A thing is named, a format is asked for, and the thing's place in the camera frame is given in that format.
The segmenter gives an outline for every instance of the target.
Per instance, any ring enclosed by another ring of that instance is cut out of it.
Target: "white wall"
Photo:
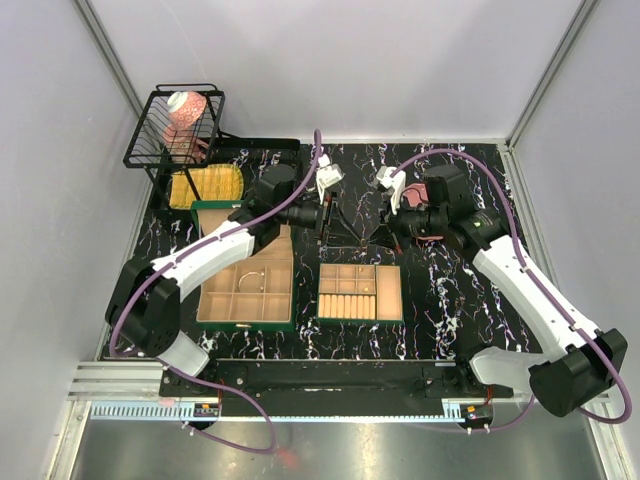
[[[145,178],[133,115],[68,0],[0,2],[0,470],[35,479],[91,359]]]
[[[565,295],[629,342],[640,399],[640,3],[600,2],[516,147]],[[640,468],[640,413],[623,427]]]
[[[239,135],[505,137],[580,0],[93,0],[138,93],[211,81]]]

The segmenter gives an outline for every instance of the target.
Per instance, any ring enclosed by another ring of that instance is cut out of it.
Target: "corn-textured yellow pad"
[[[242,172],[235,165],[209,165],[189,170],[202,200],[240,200],[244,191]],[[188,210],[196,200],[184,172],[172,175],[171,208]]]

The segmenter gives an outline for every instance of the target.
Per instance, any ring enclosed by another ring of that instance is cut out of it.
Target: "black table top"
[[[345,144],[329,145],[329,155],[345,179],[336,185],[345,216],[358,232],[369,235],[378,224],[381,194],[373,187],[381,165],[398,165],[423,149],[451,147],[486,163],[511,198],[496,145]],[[310,147],[300,158],[307,165]],[[263,152],[264,167],[277,152]],[[407,185],[429,165],[455,161],[468,172],[480,205],[500,209],[488,180],[467,162],[439,155],[407,170]],[[455,252],[437,243],[422,243],[398,254],[375,246],[318,247],[308,232],[294,236],[297,298],[295,330],[245,332],[203,330],[195,317],[200,292],[184,302],[182,329],[218,358],[254,359],[442,359],[479,343],[509,350],[539,351],[533,334],[495,286]],[[188,211],[147,210],[135,253],[149,259],[163,256],[198,239]],[[402,276],[404,324],[362,325],[319,323],[316,318],[318,266],[321,262],[399,265]],[[103,357],[108,358],[107,349]]]

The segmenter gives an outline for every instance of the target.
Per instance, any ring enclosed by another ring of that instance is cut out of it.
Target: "gray floor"
[[[517,410],[498,405],[496,423]],[[263,424],[218,424],[216,434],[265,445]],[[189,437],[161,422],[90,421],[74,480],[161,479],[603,479],[583,417],[537,407],[513,430],[489,436],[408,424],[280,424],[283,453],[259,456]]]

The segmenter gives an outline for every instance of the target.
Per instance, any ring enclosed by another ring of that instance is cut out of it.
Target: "floor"
[[[517,414],[497,405],[496,423]],[[91,420],[75,480],[412,480],[606,478],[585,418],[564,419],[534,408],[504,432],[468,437],[417,424],[277,424],[280,450],[250,455],[166,422]],[[211,433],[245,445],[268,441],[262,423],[221,423]]]
[[[397,165],[425,148],[448,146],[485,162],[510,194],[496,145],[345,144],[328,146],[334,163],[346,174],[338,184],[339,202],[356,230],[370,234],[378,224],[381,194],[372,186],[382,165]],[[308,164],[309,146],[301,151]],[[279,158],[260,152],[256,160],[242,155],[236,164],[259,174]],[[408,171],[418,181],[429,165],[455,162],[466,170],[479,205],[498,207],[488,181],[465,161],[451,156],[419,161]],[[188,211],[148,210],[140,227],[135,253],[154,258],[182,248],[198,238]],[[183,303],[182,328],[206,350],[220,358],[255,359],[442,359],[479,343],[509,350],[536,351],[527,326],[497,289],[477,275],[455,252],[433,243],[419,243],[402,255],[375,246],[318,247],[305,232],[294,242],[297,299],[293,331],[215,332],[195,323],[199,291]],[[401,268],[403,325],[321,324],[316,318],[320,262],[392,264]]]

